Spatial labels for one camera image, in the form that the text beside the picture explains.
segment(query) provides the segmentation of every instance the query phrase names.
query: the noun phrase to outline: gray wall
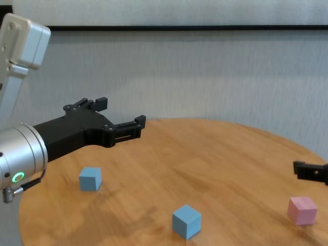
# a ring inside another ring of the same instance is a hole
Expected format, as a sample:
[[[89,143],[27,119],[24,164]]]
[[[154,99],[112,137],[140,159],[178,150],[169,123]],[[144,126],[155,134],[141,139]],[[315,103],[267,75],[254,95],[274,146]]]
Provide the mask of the gray wall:
[[[53,32],[11,124],[37,124],[83,97],[109,98],[114,123],[228,120],[328,157],[326,31]]]

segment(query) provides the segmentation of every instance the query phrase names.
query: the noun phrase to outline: green led ring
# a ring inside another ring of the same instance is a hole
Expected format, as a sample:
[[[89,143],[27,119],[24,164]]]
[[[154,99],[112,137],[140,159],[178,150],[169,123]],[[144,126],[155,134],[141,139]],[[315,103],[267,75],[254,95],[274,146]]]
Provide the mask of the green led ring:
[[[22,180],[24,178],[25,174],[23,172],[19,172],[19,173],[16,173],[13,177],[12,177],[12,181],[14,183]]]

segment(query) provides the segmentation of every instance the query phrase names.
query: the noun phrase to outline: pink cube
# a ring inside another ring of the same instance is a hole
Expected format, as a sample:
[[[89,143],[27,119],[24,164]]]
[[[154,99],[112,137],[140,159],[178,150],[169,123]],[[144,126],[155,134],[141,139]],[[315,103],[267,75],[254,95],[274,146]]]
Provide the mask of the pink cube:
[[[297,225],[314,224],[318,208],[309,197],[291,197],[288,216]]]

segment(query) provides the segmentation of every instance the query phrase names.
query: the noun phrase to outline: round table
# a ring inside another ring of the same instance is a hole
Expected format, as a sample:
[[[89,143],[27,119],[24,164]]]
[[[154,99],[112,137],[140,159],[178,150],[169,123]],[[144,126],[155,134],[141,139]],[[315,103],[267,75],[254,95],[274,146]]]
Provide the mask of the round table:
[[[24,246],[328,245],[328,187],[299,180],[293,161],[324,164],[303,148],[251,127],[203,119],[147,121],[140,139],[84,147],[48,164],[23,194]],[[97,192],[79,189],[83,167],[100,167]],[[289,198],[309,196],[314,225],[296,226]],[[188,204],[201,231],[184,240],[172,213]]]

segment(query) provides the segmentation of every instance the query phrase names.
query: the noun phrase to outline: blue cube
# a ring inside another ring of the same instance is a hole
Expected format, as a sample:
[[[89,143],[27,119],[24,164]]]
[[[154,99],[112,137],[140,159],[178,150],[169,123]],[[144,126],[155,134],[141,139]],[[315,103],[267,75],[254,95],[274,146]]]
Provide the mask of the blue cube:
[[[172,215],[173,230],[188,240],[200,231],[201,214],[189,205],[184,205]]]
[[[97,191],[101,185],[100,168],[83,168],[79,177],[82,191]]]

